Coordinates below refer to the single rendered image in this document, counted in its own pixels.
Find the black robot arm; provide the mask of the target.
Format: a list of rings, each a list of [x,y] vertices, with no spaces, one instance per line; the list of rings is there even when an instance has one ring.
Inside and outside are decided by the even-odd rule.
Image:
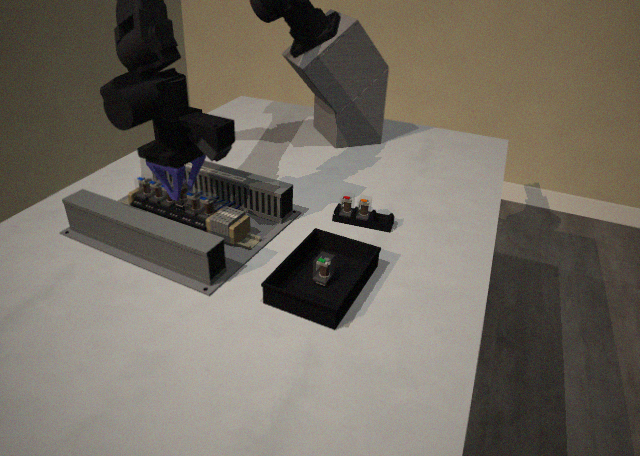
[[[309,0],[250,4],[263,22],[284,17],[294,39],[294,58],[333,38],[341,18],[337,11],[326,16]],[[175,68],[161,71],[181,58],[164,0],[117,0],[116,21],[116,52],[128,72],[100,88],[110,122],[128,130],[156,118],[160,149],[180,153],[196,145],[211,161],[225,158],[235,142],[234,120],[189,107],[186,76]],[[159,118],[175,113],[181,117]]]

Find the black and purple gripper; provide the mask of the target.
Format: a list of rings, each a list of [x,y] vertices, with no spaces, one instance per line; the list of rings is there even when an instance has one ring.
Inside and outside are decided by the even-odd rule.
[[[206,155],[199,148],[197,148],[196,145],[193,145],[180,153],[173,153],[160,149],[156,118],[153,119],[153,127],[155,140],[137,148],[138,155],[139,157],[146,159],[146,165],[163,184],[170,198],[172,200],[179,201],[183,178],[185,179],[185,165],[188,163],[192,163],[192,168],[188,179],[190,180],[192,189],[195,179],[206,158]],[[174,191],[163,170],[168,171],[168,173],[172,175]]]

